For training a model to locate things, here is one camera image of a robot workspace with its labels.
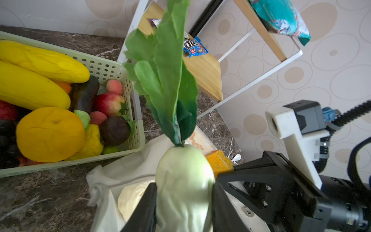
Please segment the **yellow mango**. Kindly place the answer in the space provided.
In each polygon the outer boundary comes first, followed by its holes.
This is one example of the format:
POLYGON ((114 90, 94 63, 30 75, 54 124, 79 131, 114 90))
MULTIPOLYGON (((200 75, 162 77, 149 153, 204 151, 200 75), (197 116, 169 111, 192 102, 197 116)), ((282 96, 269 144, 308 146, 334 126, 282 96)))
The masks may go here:
POLYGON ((1 61, 66 83, 85 83, 90 78, 85 65, 65 54, 10 40, 1 40, 1 61))
POLYGON ((69 109, 68 94, 53 81, 1 61, 1 100, 29 110, 43 107, 69 109))

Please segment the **white grocery bag yellow handles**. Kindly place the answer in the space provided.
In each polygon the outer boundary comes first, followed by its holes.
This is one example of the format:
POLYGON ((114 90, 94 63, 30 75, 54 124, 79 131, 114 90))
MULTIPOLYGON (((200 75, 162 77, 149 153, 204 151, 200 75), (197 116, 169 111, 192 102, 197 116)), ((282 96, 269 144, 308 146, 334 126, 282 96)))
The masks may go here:
MULTIPOLYGON (((199 147, 205 156, 217 151, 215 145, 198 127, 186 144, 199 147)), ((122 189, 129 185, 154 181, 157 165, 172 145, 166 135, 161 135, 146 143, 143 150, 104 167, 98 165, 87 174, 90 193, 88 206, 97 206, 90 232, 119 232, 124 228, 126 220, 117 205, 122 189)), ((248 232, 269 232, 267 224, 254 212, 229 193, 227 196, 248 232)))

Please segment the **small red peach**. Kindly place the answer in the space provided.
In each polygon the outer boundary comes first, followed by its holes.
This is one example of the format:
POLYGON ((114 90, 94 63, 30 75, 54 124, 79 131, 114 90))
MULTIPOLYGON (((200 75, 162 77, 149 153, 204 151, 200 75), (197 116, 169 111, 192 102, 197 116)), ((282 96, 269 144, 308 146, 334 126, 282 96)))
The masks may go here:
POLYGON ((117 95, 122 95, 123 93, 123 85, 120 81, 111 79, 106 84, 106 90, 110 93, 115 93, 117 95))

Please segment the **wooden shelf white frame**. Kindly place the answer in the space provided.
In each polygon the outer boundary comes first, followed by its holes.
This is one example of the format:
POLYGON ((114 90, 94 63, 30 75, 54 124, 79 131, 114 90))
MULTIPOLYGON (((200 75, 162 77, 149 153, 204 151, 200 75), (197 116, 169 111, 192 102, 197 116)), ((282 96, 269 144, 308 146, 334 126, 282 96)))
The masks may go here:
POLYGON ((248 38, 257 33, 256 28, 245 25, 245 34, 236 33, 236 28, 242 23, 232 13, 220 13, 224 4, 234 5, 236 11, 244 15, 243 22, 247 22, 247 16, 254 14, 248 1, 208 1, 207 5, 205 1, 191 3, 195 8, 202 8, 203 13, 194 22, 192 29, 188 30, 188 34, 190 37, 199 37, 209 53, 197 58, 185 57, 184 61, 196 78, 200 90, 207 94, 214 104, 202 111, 198 115, 199 119, 259 84, 303 54, 295 38, 291 40, 292 54, 281 51, 273 34, 260 25, 259 32, 264 34, 266 46, 278 60, 273 68, 265 71, 265 62, 262 59, 248 56, 248 52, 254 47, 248 38))

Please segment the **wrinkled yellow orange fruit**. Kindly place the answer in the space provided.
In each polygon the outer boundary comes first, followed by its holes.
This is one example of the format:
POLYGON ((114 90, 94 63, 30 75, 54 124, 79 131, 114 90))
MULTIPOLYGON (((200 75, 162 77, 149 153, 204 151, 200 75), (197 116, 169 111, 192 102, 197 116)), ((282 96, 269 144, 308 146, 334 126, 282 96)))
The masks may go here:
POLYGON ((59 162, 79 151, 85 141, 80 118, 69 110, 44 107, 23 117, 16 127, 17 146, 26 158, 59 162))

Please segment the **black grapes bunch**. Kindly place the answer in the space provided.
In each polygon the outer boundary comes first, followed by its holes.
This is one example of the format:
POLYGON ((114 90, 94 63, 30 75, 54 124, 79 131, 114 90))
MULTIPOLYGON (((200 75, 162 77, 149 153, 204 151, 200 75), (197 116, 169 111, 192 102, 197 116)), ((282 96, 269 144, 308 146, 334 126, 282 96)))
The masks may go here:
POLYGON ((16 124, 9 119, 1 120, 1 169, 19 167, 21 152, 16 144, 16 124))

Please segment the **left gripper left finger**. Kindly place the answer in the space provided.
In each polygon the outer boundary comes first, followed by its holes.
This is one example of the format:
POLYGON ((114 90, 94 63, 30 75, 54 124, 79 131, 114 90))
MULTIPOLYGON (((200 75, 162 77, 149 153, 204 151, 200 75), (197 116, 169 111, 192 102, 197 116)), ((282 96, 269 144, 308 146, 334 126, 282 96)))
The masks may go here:
POLYGON ((121 232, 155 232, 156 231, 156 183, 150 183, 135 208, 129 221, 121 232))

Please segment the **teal snack bag front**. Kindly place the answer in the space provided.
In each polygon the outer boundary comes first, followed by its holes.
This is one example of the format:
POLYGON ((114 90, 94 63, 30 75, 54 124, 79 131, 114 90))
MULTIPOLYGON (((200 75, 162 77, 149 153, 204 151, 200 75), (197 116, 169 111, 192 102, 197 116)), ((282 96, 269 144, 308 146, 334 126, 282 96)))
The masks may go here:
POLYGON ((249 2, 269 32, 296 37, 305 46, 310 32, 291 1, 260 0, 249 2))

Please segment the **white radish with leaves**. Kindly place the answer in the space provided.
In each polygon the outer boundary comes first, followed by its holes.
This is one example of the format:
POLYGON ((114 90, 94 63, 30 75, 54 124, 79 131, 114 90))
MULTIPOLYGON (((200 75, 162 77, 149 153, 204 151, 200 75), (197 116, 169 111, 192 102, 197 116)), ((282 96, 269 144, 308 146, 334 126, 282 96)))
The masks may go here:
POLYGON ((137 94, 173 146, 160 159, 156 220, 159 232, 210 232, 213 170, 186 140, 196 127, 198 85, 183 60, 189 1, 168 1, 157 30, 132 31, 126 39, 125 69, 137 94))

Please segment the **blue oreo packet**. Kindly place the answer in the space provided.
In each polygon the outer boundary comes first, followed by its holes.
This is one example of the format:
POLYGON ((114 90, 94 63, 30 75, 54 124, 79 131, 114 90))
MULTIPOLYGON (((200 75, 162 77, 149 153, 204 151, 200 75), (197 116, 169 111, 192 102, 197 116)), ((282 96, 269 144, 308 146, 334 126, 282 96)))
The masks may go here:
POLYGON ((195 37, 194 39, 185 39, 183 51, 188 54, 189 58, 199 57, 209 53, 198 37, 195 37))

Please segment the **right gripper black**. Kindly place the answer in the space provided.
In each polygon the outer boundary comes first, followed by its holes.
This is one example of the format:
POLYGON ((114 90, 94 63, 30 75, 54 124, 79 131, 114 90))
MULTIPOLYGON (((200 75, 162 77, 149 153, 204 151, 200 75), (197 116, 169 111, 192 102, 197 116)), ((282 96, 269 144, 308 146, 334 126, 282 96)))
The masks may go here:
POLYGON ((272 232, 368 232, 371 200, 345 179, 320 176, 316 187, 287 158, 265 151, 216 178, 272 232))

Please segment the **red apple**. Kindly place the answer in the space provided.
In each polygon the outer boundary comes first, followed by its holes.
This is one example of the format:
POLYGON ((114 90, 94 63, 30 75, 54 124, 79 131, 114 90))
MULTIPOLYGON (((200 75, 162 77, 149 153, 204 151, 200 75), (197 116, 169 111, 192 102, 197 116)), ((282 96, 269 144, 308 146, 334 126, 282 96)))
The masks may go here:
POLYGON ((108 117, 121 116, 127 110, 127 103, 121 95, 107 92, 96 96, 93 109, 108 117))

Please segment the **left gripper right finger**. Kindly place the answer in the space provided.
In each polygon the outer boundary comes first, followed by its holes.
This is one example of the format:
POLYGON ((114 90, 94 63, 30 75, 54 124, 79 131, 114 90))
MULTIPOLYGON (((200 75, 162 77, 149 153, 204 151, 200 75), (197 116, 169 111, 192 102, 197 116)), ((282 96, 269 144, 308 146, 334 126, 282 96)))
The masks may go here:
POLYGON ((218 182, 212 190, 212 225, 213 232, 249 232, 218 182))

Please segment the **dark brown passion fruit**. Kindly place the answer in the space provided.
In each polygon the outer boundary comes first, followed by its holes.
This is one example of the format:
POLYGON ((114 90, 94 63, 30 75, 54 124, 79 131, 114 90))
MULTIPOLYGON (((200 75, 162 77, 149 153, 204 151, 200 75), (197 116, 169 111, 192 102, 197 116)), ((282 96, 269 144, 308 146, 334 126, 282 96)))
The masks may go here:
POLYGON ((105 146, 115 147, 129 139, 131 127, 122 116, 108 117, 100 126, 100 136, 105 146))

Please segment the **yellow lemon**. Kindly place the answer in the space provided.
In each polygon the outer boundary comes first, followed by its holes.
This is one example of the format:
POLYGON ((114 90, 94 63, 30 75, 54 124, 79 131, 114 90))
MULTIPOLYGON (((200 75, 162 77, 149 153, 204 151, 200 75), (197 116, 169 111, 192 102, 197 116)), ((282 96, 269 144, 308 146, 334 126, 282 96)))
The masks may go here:
POLYGON ((84 146, 65 161, 80 160, 99 156, 103 152, 103 144, 100 140, 100 129, 98 125, 89 124, 85 133, 84 146))

